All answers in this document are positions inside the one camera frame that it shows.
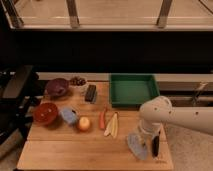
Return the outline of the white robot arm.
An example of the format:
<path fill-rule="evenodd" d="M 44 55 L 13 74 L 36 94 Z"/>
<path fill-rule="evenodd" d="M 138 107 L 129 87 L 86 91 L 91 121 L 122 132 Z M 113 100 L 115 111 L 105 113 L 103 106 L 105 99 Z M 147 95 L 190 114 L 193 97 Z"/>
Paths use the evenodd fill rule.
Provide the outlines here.
<path fill-rule="evenodd" d="M 213 135 L 213 107 L 173 107 L 165 96 L 145 102 L 139 108 L 139 135 L 159 135 L 162 123 Z"/>

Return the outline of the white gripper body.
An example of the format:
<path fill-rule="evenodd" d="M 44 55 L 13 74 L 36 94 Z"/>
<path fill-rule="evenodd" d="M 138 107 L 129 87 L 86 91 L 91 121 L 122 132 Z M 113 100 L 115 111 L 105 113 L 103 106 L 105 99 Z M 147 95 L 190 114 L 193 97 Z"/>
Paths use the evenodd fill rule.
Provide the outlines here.
<path fill-rule="evenodd" d="M 160 134 L 161 124 L 151 123 L 145 119 L 141 119 L 138 124 L 138 130 L 143 141 L 146 141 L 147 138 L 154 139 Z"/>

